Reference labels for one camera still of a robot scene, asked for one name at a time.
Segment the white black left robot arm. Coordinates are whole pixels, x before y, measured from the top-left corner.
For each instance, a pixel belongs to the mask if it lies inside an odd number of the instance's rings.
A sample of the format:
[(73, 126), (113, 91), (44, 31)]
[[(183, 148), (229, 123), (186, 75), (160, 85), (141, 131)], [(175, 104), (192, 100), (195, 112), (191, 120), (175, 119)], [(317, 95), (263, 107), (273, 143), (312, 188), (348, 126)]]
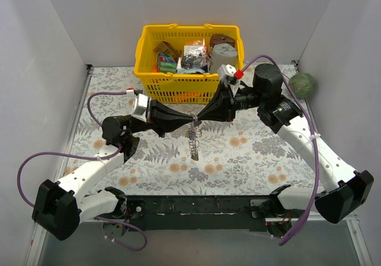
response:
[(45, 180), (38, 190), (32, 219), (58, 240), (65, 240), (88, 219), (105, 214), (120, 219), (127, 211), (127, 196), (114, 187), (91, 195), (89, 191), (136, 152), (140, 139), (135, 133), (153, 130), (160, 137), (192, 122), (178, 112), (145, 95), (139, 95), (129, 115), (107, 117), (102, 122), (106, 144), (98, 154), (73, 173), (52, 182)]

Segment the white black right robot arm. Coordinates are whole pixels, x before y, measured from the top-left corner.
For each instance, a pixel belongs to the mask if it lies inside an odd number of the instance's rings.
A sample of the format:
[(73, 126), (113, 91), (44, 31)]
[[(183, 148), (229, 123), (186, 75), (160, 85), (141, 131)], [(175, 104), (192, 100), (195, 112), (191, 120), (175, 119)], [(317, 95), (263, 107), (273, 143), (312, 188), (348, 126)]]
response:
[(232, 65), (221, 65), (217, 74), (217, 91), (198, 119), (231, 122), (237, 111), (256, 108), (260, 120), (316, 173), (312, 188), (281, 186), (271, 192), (259, 211), (270, 211), (277, 217), (294, 209), (314, 211), (336, 224), (366, 201), (373, 176), (368, 171), (357, 171), (337, 155), (301, 108), (282, 94), (285, 80), (277, 66), (258, 65), (251, 87), (245, 86), (243, 72)]

